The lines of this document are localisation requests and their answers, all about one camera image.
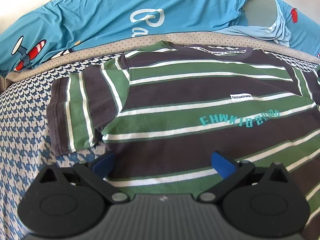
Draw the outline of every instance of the green stripe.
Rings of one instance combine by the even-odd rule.
[[[304,78],[302,76],[303,73],[300,70],[296,69],[296,68],[293,68],[293,70],[294,70],[295,74],[297,75],[297,78],[300,81],[300,87],[301,87],[302,96],[310,98],[310,94],[309,94],[308,89],[307,89],[306,81],[304,80]]]
[[[118,181],[139,180],[139,179],[157,179],[157,178],[171,177],[171,176],[176,176],[176,175],[183,175],[186,173],[207,171],[210,169],[212,169],[212,167],[205,167],[205,168],[199,168],[199,169],[188,170],[188,171],[178,171],[178,172],[173,172],[173,173],[169,173],[169,174],[160,174],[160,175],[143,176],[143,177],[131,177],[131,178],[124,178],[124,179],[110,179],[110,180],[114,181],[114,182],[118,182]]]
[[[145,52],[153,52],[158,49],[172,49],[167,41],[158,41],[157,43],[149,46],[145,46],[143,48],[138,49],[138,51],[145,51]]]
[[[112,80],[119,94],[122,106],[124,106],[129,90],[129,81],[122,70],[108,70],[107,74]]]
[[[94,132],[94,127],[93,127],[93,122],[92,122],[92,118],[91,118],[91,114],[90,114],[90,110],[89,110],[89,97],[88,97],[88,93],[87,93],[87,90],[86,90],[86,84],[84,83],[84,76],[82,75],[82,82],[83,82],[83,87],[84,87],[84,94],[85,94],[85,97],[87,98],[87,111],[88,111],[88,114],[89,114],[89,119],[90,119],[90,129],[92,131],[92,135],[93,135],[93,138],[92,138],[92,143],[94,144],[95,143],[95,132]]]
[[[269,149],[263,150],[263,152],[270,150],[270,149],[273,149],[275,147],[278,147],[279,145],[275,145]],[[288,167],[289,165],[291,165],[292,163],[295,163],[296,161],[302,159],[303,157],[309,156],[310,154],[312,154],[313,152],[315,152],[319,148],[320,148],[320,134],[314,136],[313,138],[311,138],[308,141],[303,142],[299,145],[287,147],[286,149],[283,149],[273,155],[270,155],[270,156],[265,157],[259,161],[256,161],[255,165],[259,166],[259,167],[268,167],[270,165],[270,163],[272,163],[272,162],[281,162],[281,163],[283,163],[284,166]]]
[[[310,213],[314,212],[320,206],[320,190],[318,190],[309,200]]]
[[[295,163],[296,161],[300,160],[301,158],[308,156],[313,153],[315,149],[319,148],[319,138],[320,136],[317,135],[314,138],[298,145],[295,147],[289,147],[288,149],[279,151],[274,153],[271,156],[268,156],[262,160],[254,162],[257,167],[269,167],[271,163],[275,161],[281,161],[286,167]],[[187,174],[194,171],[186,171],[180,172],[179,174]],[[154,177],[144,177],[140,179],[147,179],[147,178],[156,178]],[[133,186],[133,187],[121,187],[120,189],[130,196],[134,194],[171,194],[171,193],[191,193],[195,197],[199,195],[202,191],[209,189],[210,187],[214,186],[218,182],[222,180],[221,176],[218,174],[201,177],[197,179],[189,179],[184,181],[177,181],[172,183],[162,183],[156,185],[147,185],[147,186]],[[316,210],[320,206],[320,190],[318,190],[313,197],[309,200],[311,212]]]
[[[281,69],[258,69],[247,64],[236,63],[179,63],[150,68],[130,69],[130,80],[138,80],[150,77],[179,75],[187,73],[207,73],[207,72],[229,72],[245,75],[270,75],[279,78],[290,79],[286,70]]]
[[[159,41],[153,45],[145,46],[143,48],[134,50],[134,51],[139,51],[139,53],[136,53],[136,54],[129,56],[129,57],[126,57],[126,58],[133,58],[142,52],[153,52],[153,51],[159,50],[159,49],[172,49],[172,47],[169,45],[169,43],[167,41]]]
[[[132,58],[132,57],[135,57],[136,55],[141,54],[141,53],[144,52],[144,51],[139,51],[139,50],[134,50],[134,51],[138,51],[138,53],[135,53],[135,54],[133,54],[133,55],[131,55],[131,56],[129,56],[129,57],[126,56],[125,58]]]
[[[103,68],[106,70],[118,70],[115,64],[115,59],[110,59],[108,61],[106,61],[105,63],[102,64]]]
[[[209,115],[216,114],[218,120],[220,121],[220,114],[227,114],[228,120],[230,120],[230,116],[232,115],[237,116],[238,118],[250,115],[260,115],[260,113],[268,111],[269,109],[283,112],[311,103],[313,102],[308,98],[294,95],[269,101],[249,100],[230,103],[222,106],[119,116],[103,130],[102,134],[166,131],[185,127],[194,127],[202,125],[199,119],[200,117],[204,117],[204,120],[208,121],[206,124],[210,124],[211,122]]]
[[[219,174],[214,174],[197,179],[189,179],[164,184],[120,187],[119,189],[127,193],[131,198],[134,194],[183,194],[191,193],[197,197],[201,192],[206,191],[210,187],[220,182],[222,177]]]
[[[83,98],[79,85],[79,74],[70,74],[70,117],[75,149],[89,148],[89,135],[83,112]]]

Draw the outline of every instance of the houndstooth bedspread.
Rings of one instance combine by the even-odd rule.
[[[23,238],[17,218],[17,206],[38,171],[48,161],[54,161],[61,167],[69,167],[79,161],[91,161],[105,151],[104,144],[100,144],[70,155],[57,158],[53,155],[46,119],[46,107],[50,101],[53,80],[119,55],[97,57],[54,68],[14,83],[0,95],[1,240]],[[316,68],[312,63],[274,55],[304,71]]]

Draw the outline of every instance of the green and brown striped shirt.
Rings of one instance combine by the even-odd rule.
[[[47,108],[52,147],[62,155],[102,136],[116,154],[108,181],[131,195],[198,195],[220,181],[210,167],[215,150],[257,166],[280,161],[309,201],[306,234],[316,240],[317,78],[261,49],[161,41],[56,80]]]

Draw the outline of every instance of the white label tag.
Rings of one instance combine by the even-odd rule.
[[[236,94],[236,95],[230,95],[231,100],[236,101],[247,101],[247,100],[253,100],[252,95],[243,93],[243,94]]]

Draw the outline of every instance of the brown stripe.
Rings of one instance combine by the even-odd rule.
[[[230,94],[264,96],[281,92],[300,95],[293,82],[249,77],[201,77],[131,86],[124,110],[230,98]]]
[[[320,236],[320,213],[316,215],[310,224],[302,231],[306,240],[318,240]]]
[[[313,72],[303,72],[304,77],[307,80],[310,91],[312,92],[313,100],[320,104],[320,86],[317,82],[317,77]]]
[[[278,59],[271,53],[266,54],[261,49],[255,49],[252,55],[242,60],[242,62],[248,63],[248,64],[261,64],[261,65],[268,64],[272,66],[283,66],[285,67],[288,74],[292,78],[294,85],[298,87],[298,81],[292,67],[289,64],[287,64],[285,61]]]
[[[319,167],[320,155],[291,172],[291,176],[298,183],[300,190],[304,195],[306,195],[320,182]]]
[[[139,66],[146,66],[146,65],[151,65],[158,62],[162,62],[162,61],[171,61],[171,60],[215,59],[220,61],[243,61],[242,59],[249,57],[250,54],[252,53],[252,48],[242,48],[242,50],[247,49],[246,53],[235,55],[235,56],[220,57],[214,54],[200,51],[198,49],[180,47],[176,45],[172,45],[171,47],[177,49],[178,51],[166,51],[161,53],[143,52],[143,53],[136,54],[131,58],[127,58],[127,62],[130,67],[139,67]]]
[[[52,151],[55,156],[69,153],[65,101],[68,78],[53,81],[51,100],[47,106],[47,119]]]
[[[110,176],[154,176],[204,168],[211,165],[211,154],[215,150],[238,159],[284,141],[301,138],[319,126],[319,111],[315,108],[285,118],[268,120],[260,126],[254,123],[252,128],[244,124],[243,127],[174,138],[108,143],[109,150],[116,153],[117,163]],[[313,167],[309,172],[312,174],[316,169]]]
[[[118,60],[119,60],[119,63],[121,65],[122,69],[128,69],[129,68],[129,65],[128,65],[127,59],[125,58],[124,53],[121,54],[121,56],[118,58]]]
[[[83,77],[92,124],[101,132],[116,116],[116,105],[100,65],[87,67],[83,71]]]

